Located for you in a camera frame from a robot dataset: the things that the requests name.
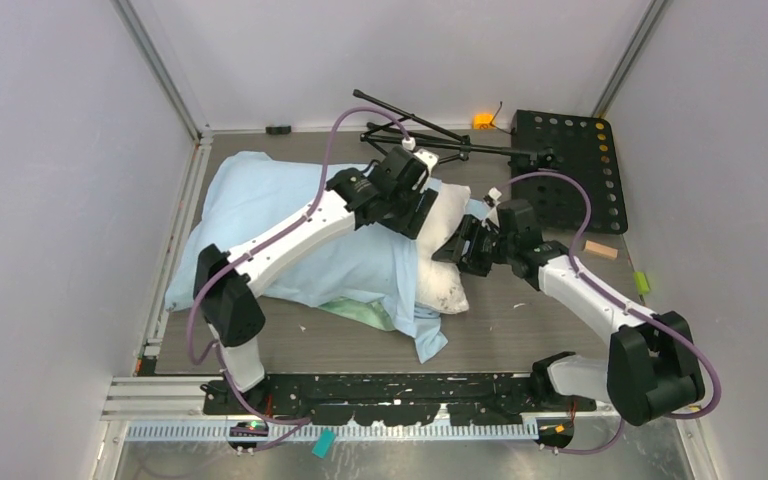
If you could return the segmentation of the white pillow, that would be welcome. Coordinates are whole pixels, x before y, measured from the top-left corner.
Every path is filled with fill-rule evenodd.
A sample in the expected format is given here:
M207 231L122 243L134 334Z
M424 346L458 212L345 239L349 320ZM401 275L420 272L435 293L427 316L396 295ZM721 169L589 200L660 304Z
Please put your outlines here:
M416 303L442 314L460 314L469 309L461 274L450 259L435 255L456 233L471 190L467 186L432 179L428 192L436 193L415 241L417 251Z

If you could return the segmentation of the green and blue pillowcase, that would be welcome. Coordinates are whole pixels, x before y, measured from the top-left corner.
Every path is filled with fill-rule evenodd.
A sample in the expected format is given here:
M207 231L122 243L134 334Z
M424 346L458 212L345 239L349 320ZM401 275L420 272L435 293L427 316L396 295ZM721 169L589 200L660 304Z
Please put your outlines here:
M432 180L428 151L383 163L314 166L262 152L224 161L165 294L173 311L244 303L239 347L251 347L261 297L321 307L375 304L426 361L446 344L440 318L469 303L458 268L434 253L467 211L465 186Z

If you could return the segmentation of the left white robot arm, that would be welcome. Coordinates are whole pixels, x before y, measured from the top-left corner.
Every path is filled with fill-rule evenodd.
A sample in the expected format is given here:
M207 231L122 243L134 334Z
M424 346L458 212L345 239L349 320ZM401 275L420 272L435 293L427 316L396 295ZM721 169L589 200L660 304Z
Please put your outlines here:
M436 199L427 182L438 163L437 154L404 142L363 170L338 171L311 202L254 239L225 251L214 244L201 250L190 312L201 314L213 333L228 400L240 412L258 412L267 398L259 297L299 260L367 225L416 238Z

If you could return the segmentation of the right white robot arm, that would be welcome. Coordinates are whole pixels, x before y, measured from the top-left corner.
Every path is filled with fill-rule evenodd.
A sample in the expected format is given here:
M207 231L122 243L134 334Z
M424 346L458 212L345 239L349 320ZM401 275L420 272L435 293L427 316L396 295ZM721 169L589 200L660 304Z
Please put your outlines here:
M531 397L556 410L570 397L611 404L634 426L671 415L705 396L701 362L688 322L674 311L657 314L628 299L542 235L525 200L499 204L494 218L465 215L433 255L468 275L495 265L574 313L608 347L606 359L562 352L532 366Z

